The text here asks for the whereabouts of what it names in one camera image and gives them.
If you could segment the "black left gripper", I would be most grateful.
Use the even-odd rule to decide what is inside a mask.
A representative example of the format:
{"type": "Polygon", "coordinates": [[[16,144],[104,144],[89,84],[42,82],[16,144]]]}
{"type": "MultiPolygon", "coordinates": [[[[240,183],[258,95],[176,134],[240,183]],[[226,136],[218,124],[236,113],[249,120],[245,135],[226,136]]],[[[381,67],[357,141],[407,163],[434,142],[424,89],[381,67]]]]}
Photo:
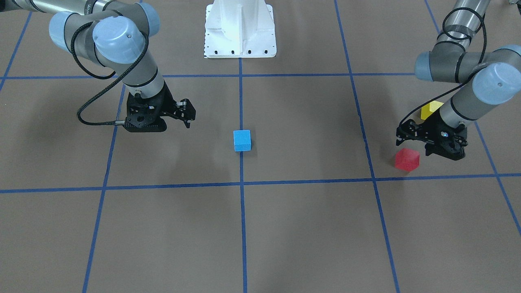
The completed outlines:
{"type": "Polygon", "coordinates": [[[451,160],[461,160],[466,156],[464,148],[468,130],[464,124],[456,128],[445,124],[439,112],[433,113],[423,123],[413,119],[399,124],[396,129],[396,146],[408,140],[425,142],[425,155],[436,154],[451,160]]]}

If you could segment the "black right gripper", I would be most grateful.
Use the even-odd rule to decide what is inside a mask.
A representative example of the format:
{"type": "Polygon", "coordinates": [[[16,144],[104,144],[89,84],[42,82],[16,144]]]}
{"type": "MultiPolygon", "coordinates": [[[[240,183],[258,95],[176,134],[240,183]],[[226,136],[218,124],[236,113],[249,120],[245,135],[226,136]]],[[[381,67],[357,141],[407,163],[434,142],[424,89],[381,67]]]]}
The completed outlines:
{"type": "Polygon", "coordinates": [[[195,108],[189,99],[175,102],[167,84],[151,98],[140,94],[128,94],[126,117],[123,128],[129,132],[164,132],[167,129],[163,116],[179,119],[187,129],[196,117],[195,108]]]}

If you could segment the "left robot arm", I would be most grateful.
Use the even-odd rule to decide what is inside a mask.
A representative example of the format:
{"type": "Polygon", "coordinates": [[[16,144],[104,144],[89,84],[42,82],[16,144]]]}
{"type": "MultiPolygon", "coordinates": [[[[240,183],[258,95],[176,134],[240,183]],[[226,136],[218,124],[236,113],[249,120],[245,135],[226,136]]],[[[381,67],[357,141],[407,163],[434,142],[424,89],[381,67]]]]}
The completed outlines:
{"type": "Polygon", "coordinates": [[[476,34],[486,35],[484,16],[488,0],[458,0],[444,18],[431,51],[420,54],[415,75],[420,80],[454,82],[453,96],[424,122],[408,116],[396,129],[396,145],[408,140],[425,144],[425,154],[457,161],[465,157],[467,126],[482,118],[520,91],[519,45],[506,45],[493,52],[468,52],[476,34]]]}

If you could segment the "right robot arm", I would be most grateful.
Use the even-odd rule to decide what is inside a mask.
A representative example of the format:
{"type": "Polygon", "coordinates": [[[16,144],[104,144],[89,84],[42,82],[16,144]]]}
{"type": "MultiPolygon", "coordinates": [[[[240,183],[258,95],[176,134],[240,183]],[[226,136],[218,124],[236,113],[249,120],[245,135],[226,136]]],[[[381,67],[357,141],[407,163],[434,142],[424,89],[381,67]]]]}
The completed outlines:
{"type": "Polygon", "coordinates": [[[196,117],[188,99],[173,99],[158,65],[149,52],[150,37],[160,30],[160,18],[145,2],[117,0],[2,0],[1,11],[25,10],[52,14],[48,33],[53,43],[69,52],[88,75],[116,79],[77,111],[90,126],[122,126],[129,132],[164,132],[164,117],[180,120],[186,128],[196,117]],[[126,117],[88,122],[82,112],[122,82],[129,91],[126,117]]]}

